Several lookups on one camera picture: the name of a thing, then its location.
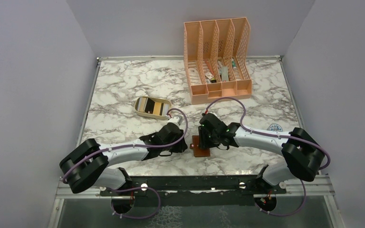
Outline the brown leather card holder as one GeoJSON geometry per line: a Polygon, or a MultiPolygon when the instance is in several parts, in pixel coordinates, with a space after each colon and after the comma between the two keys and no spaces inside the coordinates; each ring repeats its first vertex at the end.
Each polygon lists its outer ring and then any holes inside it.
{"type": "Polygon", "coordinates": [[[193,151],[194,157],[200,158],[200,157],[210,157],[210,149],[201,149],[199,147],[199,136],[193,135],[192,136],[192,142],[190,143],[190,149],[193,151]]]}

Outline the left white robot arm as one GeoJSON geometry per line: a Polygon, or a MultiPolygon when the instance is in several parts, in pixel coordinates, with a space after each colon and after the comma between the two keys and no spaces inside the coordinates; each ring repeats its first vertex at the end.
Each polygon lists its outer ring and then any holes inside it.
{"type": "Polygon", "coordinates": [[[111,169],[110,166],[146,161],[160,157],[162,152],[182,153],[188,148],[185,134],[179,124],[167,123],[157,132],[104,149],[95,139],[87,139],[60,162],[62,181],[74,194],[90,187],[105,187],[125,195],[134,187],[132,178],[124,168],[111,169]]]}

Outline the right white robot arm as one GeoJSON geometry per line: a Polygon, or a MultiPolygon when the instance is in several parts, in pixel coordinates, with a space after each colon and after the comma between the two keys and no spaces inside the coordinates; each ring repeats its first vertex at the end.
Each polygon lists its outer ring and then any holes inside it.
{"type": "Polygon", "coordinates": [[[302,128],[296,127],[291,132],[253,129],[240,123],[225,124],[211,113],[203,114],[199,123],[201,149],[220,145],[226,149],[250,147],[284,158],[283,162],[264,166],[257,175],[253,187],[261,193],[267,193],[274,186],[290,179],[312,182],[326,158],[318,144],[302,128]]]}

